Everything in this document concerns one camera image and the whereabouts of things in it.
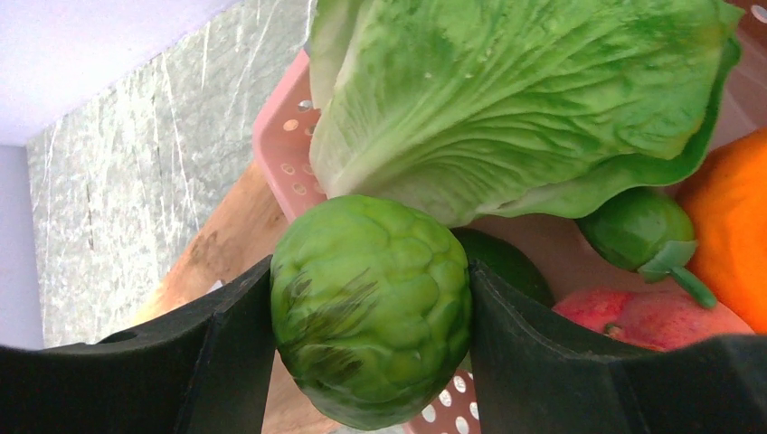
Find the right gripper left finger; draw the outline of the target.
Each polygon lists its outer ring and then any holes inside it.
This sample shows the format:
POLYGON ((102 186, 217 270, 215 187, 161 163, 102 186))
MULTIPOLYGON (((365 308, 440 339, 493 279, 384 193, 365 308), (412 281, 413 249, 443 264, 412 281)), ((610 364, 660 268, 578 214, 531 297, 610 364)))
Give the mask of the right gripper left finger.
POLYGON ((275 355, 267 259, 95 344, 1 350, 4 433, 258 433, 275 355))

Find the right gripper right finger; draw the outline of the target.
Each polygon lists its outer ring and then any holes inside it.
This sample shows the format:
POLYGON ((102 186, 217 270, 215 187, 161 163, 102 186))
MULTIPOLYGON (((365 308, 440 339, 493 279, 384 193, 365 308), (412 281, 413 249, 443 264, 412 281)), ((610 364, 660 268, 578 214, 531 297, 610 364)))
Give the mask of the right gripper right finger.
POLYGON ((654 352, 559 316, 469 266, 470 358, 485 433, 763 433, 766 339, 654 352))

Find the red orange fake peach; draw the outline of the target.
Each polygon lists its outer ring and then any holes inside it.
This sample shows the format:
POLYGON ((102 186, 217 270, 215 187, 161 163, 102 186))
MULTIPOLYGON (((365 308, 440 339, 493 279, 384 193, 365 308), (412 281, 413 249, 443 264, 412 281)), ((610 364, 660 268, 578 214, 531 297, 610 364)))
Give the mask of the red orange fake peach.
POLYGON ((657 351, 676 350, 715 335, 754 333, 728 307, 701 307, 682 290, 597 287, 572 293, 553 311, 595 333, 657 351))

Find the bumpy green fake fruit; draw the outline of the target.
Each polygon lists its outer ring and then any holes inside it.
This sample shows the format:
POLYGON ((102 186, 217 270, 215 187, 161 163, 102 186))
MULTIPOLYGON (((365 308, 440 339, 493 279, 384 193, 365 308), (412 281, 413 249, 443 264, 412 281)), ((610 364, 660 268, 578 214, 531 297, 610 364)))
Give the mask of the bumpy green fake fruit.
POLYGON ((469 351, 467 255, 424 212, 339 196, 279 240, 270 312, 281 361, 320 413, 388 428, 431 403, 469 351))

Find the orange fake fruit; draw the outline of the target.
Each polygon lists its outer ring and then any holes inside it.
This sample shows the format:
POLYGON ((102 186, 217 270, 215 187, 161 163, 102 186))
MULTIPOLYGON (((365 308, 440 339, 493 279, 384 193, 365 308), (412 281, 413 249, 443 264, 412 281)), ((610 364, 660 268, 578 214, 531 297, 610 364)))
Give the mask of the orange fake fruit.
POLYGON ((766 130, 718 147, 680 186, 698 247, 687 267, 750 328, 766 333, 766 130))

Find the green fake lettuce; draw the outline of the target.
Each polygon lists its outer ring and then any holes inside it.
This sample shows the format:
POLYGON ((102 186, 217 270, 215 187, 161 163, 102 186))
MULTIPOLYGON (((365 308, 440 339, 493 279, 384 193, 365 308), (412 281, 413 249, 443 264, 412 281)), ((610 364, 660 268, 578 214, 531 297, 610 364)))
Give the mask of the green fake lettuce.
POLYGON ((309 149, 328 197, 448 226, 583 217, 702 163, 742 8, 726 1, 319 1, 309 149))

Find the pink perforated plastic tray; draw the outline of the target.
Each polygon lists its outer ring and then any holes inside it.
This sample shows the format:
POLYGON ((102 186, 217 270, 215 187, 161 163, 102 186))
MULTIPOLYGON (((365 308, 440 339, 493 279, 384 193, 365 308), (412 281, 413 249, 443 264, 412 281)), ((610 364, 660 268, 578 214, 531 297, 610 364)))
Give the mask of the pink perforated plastic tray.
MULTIPOLYGON (((732 3, 748 11, 737 32, 743 57, 727 82, 712 149, 766 127, 766 1, 732 3)), ((308 97, 308 55, 299 52, 253 128, 255 161, 288 222, 325 200, 308 165, 309 141, 319 116, 308 97)), ((674 287, 669 280, 656 287, 640 284, 638 276, 613 268, 588 247, 575 223, 561 218, 488 217, 473 226, 530 256, 558 297, 599 285, 638 291, 674 287)), ((463 371, 453 378, 433 404, 405 425, 406 433, 485 433, 473 379, 463 371)))

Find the brown wooden board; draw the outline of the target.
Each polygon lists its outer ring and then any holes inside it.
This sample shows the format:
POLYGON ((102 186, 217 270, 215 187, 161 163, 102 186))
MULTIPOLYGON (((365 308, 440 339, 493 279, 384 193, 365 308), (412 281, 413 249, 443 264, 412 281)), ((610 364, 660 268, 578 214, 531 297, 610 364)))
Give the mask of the brown wooden board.
MULTIPOLYGON (((252 163, 192 239, 134 317, 138 325, 228 283, 273 252, 288 225, 266 178, 252 163)), ((340 425, 320 414, 274 354, 265 433, 331 433, 340 425)))

